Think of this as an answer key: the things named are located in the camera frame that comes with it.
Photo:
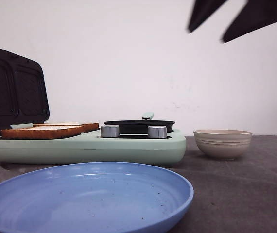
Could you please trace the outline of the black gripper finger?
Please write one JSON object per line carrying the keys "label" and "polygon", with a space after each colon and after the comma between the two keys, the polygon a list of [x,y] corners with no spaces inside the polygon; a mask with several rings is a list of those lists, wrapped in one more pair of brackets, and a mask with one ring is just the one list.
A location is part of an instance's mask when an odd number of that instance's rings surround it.
{"label": "black gripper finger", "polygon": [[188,23],[189,33],[194,32],[225,2],[226,0],[196,0]]}
{"label": "black gripper finger", "polygon": [[249,0],[225,31],[227,43],[277,22],[277,0]]}

